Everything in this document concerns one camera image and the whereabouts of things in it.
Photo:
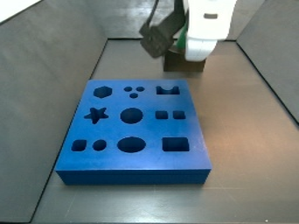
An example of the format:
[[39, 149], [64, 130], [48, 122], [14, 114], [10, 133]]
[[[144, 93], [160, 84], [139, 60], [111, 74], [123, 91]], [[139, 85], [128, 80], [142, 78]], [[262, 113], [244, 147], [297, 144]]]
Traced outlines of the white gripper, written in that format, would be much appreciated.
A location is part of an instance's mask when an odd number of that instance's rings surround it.
[[236, 1], [183, 0], [188, 7], [187, 61], [206, 60], [218, 42], [227, 38]]

